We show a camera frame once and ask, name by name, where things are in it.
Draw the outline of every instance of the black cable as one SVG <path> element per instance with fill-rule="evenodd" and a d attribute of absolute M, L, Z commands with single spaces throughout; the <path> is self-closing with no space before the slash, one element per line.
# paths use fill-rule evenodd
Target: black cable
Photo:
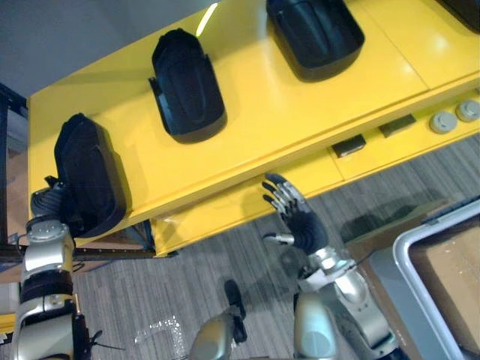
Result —
<path fill-rule="evenodd" d="M 73 266 L 72 271 L 73 272 L 78 272 L 79 270 L 81 270 L 83 268 L 85 268 L 85 263 L 83 261 L 80 261 Z"/>
<path fill-rule="evenodd" d="M 102 343 L 97 343 L 94 342 L 92 343 L 92 346 L 98 345 L 99 347 L 106 347 L 107 349 L 114 349 L 114 350 L 121 350 L 121 351 L 127 351 L 127 349 L 124 349 L 123 347 L 116 347 L 116 346 L 110 346 L 110 345 L 103 345 Z"/>
<path fill-rule="evenodd" d="M 91 337 L 90 339 L 90 349 L 92 347 L 94 347 L 95 345 L 98 345 L 99 347 L 106 347 L 107 349 L 114 349 L 114 350 L 122 350 L 122 351 L 127 351 L 126 349 L 124 349 L 123 347 L 116 347 L 116 346 L 110 346 L 110 345 L 105 345 L 103 343 L 98 343 L 96 340 L 102 336 L 104 332 L 99 330 L 97 332 L 95 332 L 95 334 L 93 335 L 93 337 Z"/>
<path fill-rule="evenodd" d="M 357 261 L 355 265 L 358 266 L 358 265 L 360 265 L 361 263 L 363 263 L 363 262 L 364 262 L 366 259 L 368 259 L 368 258 L 371 256 L 371 254 L 373 254 L 375 251 L 377 251 L 377 249 L 372 250 L 370 253 L 368 253 L 367 255 L 365 255 L 365 256 L 363 257 L 363 259 L 360 259 L 359 261 Z"/>
<path fill-rule="evenodd" d="M 25 256 L 25 254 L 22 252 L 22 249 L 20 248 L 20 239 L 24 236 L 27 236 L 27 234 L 22 234 L 20 236 L 17 236 L 16 239 L 15 239 L 15 248 L 16 248 L 16 251 L 18 251 L 18 254 L 20 255 L 20 257 L 23 259 L 23 257 Z"/>

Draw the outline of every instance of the yellow shelf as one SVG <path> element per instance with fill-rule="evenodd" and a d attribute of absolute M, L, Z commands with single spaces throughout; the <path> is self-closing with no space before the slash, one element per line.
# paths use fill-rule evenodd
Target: yellow shelf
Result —
<path fill-rule="evenodd" d="M 306 197 L 340 187 L 477 133 L 478 121 L 458 121 L 452 132 L 443 135 L 434 133 L 428 126 L 436 111 L 454 113 L 456 105 L 466 99 L 480 101 L 479 93 L 468 91 L 418 111 L 413 114 L 415 124 L 389 138 L 377 128 L 369 130 L 363 133 L 367 145 L 346 157 L 338 158 L 328 148 L 272 171 L 287 177 Z M 262 175 L 257 176 L 175 214 L 151 219 L 157 255 L 166 256 L 205 237 L 272 212 L 262 199 L 265 193 L 260 184 L 262 180 Z"/>
<path fill-rule="evenodd" d="M 362 134 L 367 145 L 361 151 L 342 158 L 338 158 L 331 149 L 330 154 L 344 179 L 357 179 L 473 135 L 479 131 L 478 121 L 458 120 L 457 127 L 446 134 L 434 133 L 429 126 L 430 118 L 436 111 L 445 110 L 455 114 L 456 106 L 465 99 L 480 101 L 480 96 L 473 90 L 437 106 L 414 112 L 416 122 L 406 130 L 385 138 L 378 128 L 374 128 Z"/>
<path fill-rule="evenodd" d="M 228 123 L 218 135 L 197 144 L 178 144 L 165 132 L 147 78 L 153 75 L 151 55 L 159 36 L 178 27 L 195 33 L 205 11 L 39 91 L 28 99 L 28 192 L 44 188 L 44 177 L 56 174 L 53 148 L 59 130 L 78 112 L 108 130 L 121 159 L 117 166 L 126 174 L 123 186 L 131 202 L 127 216 L 114 229 L 120 230 L 176 212 L 478 84 L 480 64 L 475 67 L 464 60 L 477 56 L 476 49 L 467 46 L 470 37 L 467 45 L 455 45 L 464 43 L 464 32 L 440 26 L 437 20 L 432 25 L 437 33 L 421 31 L 431 21 L 429 12 L 419 13 L 417 22 L 403 16 L 396 19 L 402 31 L 418 32 L 424 42 L 443 36 L 457 50 L 451 61 L 458 72 L 448 77 L 448 83 L 442 80 L 443 85 L 433 88 L 422 63 L 413 61 L 408 51 L 404 54 L 389 34 L 389 24 L 378 20 L 378 14 L 390 14 L 395 7 L 375 12 L 371 2 L 347 2 L 366 37 L 358 59 L 343 73 L 313 83 L 299 81 L 289 68 L 273 40 L 264 0 L 219 2 L 199 40 L 212 60 Z M 400 7 L 421 8 L 434 2 L 408 0 Z M 451 17 L 448 23 L 457 21 L 441 7 L 438 11 L 442 18 Z M 442 59 L 438 68 L 444 69 L 444 54 L 421 47 L 416 53 L 429 61 L 436 55 Z"/>
<path fill-rule="evenodd" d="M 15 329 L 15 314 L 3 313 L 0 314 L 0 334 L 9 334 Z"/>
<path fill-rule="evenodd" d="M 429 88 L 478 73 L 480 37 L 438 1 L 362 0 Z"/>

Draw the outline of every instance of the floor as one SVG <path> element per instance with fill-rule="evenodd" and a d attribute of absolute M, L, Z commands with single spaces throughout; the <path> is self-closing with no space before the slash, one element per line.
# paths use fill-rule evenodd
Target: floor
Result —
<path fill-rule="evenodd" d="M 101 56 L 209 4 L 209 0 L 0 1 L 0 82 L 25 96 Z M 341 248 L 395 216 L 398 209 L 439 198 L 461 200 L 480 193 L 480 137 L 372 175 L 310 201 Z M 198 328 L 227 300 L 224 280 L 237 280 L 247 306 L 248 341 L 234 359 L 293 353 L 293 295 L 305 258 L 292 248 L 260 241 L 281 228 L 263 217 L 182 250 L 171 259 L 118 261 L 74 278 L 91 332 L 126 351 L 94 348 L 94 359 L 177 359 Z M 150 325 L 163 329 L 135 343 Z M 173 324 L 180 330 L 170 331 Z M 342 346 L 345 359 L 354 359 Z M 8 346 L 0 359 L 8 359 Z"/>
<path fill-rule="evenodd" d="M 405 206 L 479 194 L 479 152 L 480 136 L 472 136 L 324 193 L 310 204 L 326 225 L 330 243 L 341 248 Z M 249 337 L 232 358 L 291 356 L 293 295 L 305 258 L 294 248 L 260 241 L 263 233 L 280 228 L 278 217 L 270 215 L 186 247 L 171 259 L 118 261 L 77 275 L 74 283 L 88 327 L 103 330 L 101 343 L 126 349 L 96 347 L 94 359 L 181 358 L 202 323 L 227 306 L 222 293 L 227 278 L 240 286 Z M 155 324 L 161 331 L 149 332 Z M 181 337 L 166 324 L 178 324 Z M 0 359 L 8 358 L 7 351 L 0 348 Z M 344 359 L 355 358 L 345 343 L 342 351 Z"/>

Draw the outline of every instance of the gray knob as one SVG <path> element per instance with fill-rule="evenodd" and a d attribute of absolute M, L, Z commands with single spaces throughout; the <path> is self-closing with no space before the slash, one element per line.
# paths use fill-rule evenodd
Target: gray knob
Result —
<path fill-rule="evenodd" d="M 438 134 L 446 134 L 457 127 L 457 117 L 448 111 L 439 111 L 430 119 L 430 128 Z"/>
<path fill-rule="evenodd" d="M 480 103 L 474 100 L 465 100 L 457 106 L 456 113 L 462 122 L 480 119 Z"/>

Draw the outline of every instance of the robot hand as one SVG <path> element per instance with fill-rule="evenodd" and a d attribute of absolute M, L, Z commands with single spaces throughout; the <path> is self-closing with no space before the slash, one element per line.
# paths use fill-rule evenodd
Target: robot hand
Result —
<path fill-rule="evenodd" d="M 302 193 L 281 175 L 267 173 L 265 177 L 269 182 L 262 182 L 262 186 L 274 197 L 263 195 L 263 199 L 277 210 L 291 233 L 269 233 L 262 239 L 275 244 L 292 245 L 307 255 L 327 246 L 329 240 L 325 227 Z"/>

